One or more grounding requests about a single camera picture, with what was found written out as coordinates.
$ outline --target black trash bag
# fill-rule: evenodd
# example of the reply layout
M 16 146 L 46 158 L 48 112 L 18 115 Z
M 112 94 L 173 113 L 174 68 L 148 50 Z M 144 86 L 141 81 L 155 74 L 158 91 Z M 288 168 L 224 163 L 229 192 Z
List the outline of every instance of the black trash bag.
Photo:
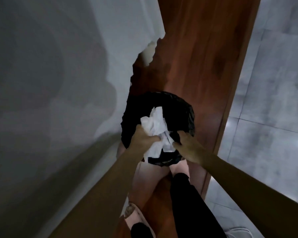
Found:
M 135 133 L 137 124 L 141 124 L 140 118 L 150 116 L 153 107 L 162 106 L 163 117 L 166 120 L 170 136 L 174 141 L 180 143 L 178 130 L 195 134 L 194 112 L 192 106 L 177 95 L 168 92 L 147 92 L 140 96 L 129 96 L 127 100 L 126 111 L 121 123 L 122 134 L 121 141 L 128 148 L 131 137 Z M 177 164 L 182 156 L 176 150 L 175 152 L 163 152 L 159 158 L 148 158 L 148 163 L 159 166 L 169 166 Z

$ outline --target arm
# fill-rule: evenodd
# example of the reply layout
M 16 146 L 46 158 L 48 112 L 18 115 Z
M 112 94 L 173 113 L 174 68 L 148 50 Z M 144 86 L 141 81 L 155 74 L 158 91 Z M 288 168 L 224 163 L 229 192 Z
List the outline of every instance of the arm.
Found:
M 298 237 L 298 203 L 207 152 L 190 134 L 178 133 L 182 145 L 174 147 L 205 168 L 265 237 Z
M 111 237 L 116 228 L 137 164 L 158 136 L 149 137 L 138 125 L 128 149 L 80 200 L 53 237 Z

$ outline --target person's left hand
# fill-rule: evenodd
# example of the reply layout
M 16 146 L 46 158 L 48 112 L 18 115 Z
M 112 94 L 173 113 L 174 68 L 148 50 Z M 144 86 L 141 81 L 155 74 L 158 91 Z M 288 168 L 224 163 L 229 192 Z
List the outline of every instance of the person's left hand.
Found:
M 144 153 L 151 147 L 154 142 L 160 141 L 159 136 L 148 136 L 141 124 L 138 124 L 136 131 L 131 138 L 131 142 L 128 150 L 135 154 L 138 154 L 143 158 Z

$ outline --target hand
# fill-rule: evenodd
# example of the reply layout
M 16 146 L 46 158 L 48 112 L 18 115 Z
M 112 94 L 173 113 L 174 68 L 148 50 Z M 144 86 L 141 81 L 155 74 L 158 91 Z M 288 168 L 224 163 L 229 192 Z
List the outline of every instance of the hand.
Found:
M 144 153 L 151 147 L 154 142 L 160 141 L 159 136 L 148 136 L 140 124 L 137 125 L 136 131 L 131 138 L 128 150 L 138 154 L 143 158 Z
M 206 149 L 189 133 L 178 131 L 178 134 L 182 145 L 174 142 L 172 144 L 173 147 L 178 150 L 185 159 L 203 166 L 205 159 L 208 157 Z

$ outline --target paper towel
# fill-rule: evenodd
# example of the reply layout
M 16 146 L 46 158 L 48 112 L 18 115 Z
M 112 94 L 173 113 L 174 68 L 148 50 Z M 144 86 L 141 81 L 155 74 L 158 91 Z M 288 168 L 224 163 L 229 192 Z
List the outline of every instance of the paper towel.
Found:
M 159 158 L 162 149 L 164 152 L 175 152 L 175 148 L 172 146 L 174 140 L 170 137 L 167 123 L 163 118 L 162 107 L 153 107 L 150 116 L 142 117 L 140 121 L 147 135 L 158 135 L 161 139 L 161 141 L 153 143 L 144 154 L 146 162 L 148 162 L 148 157 Z

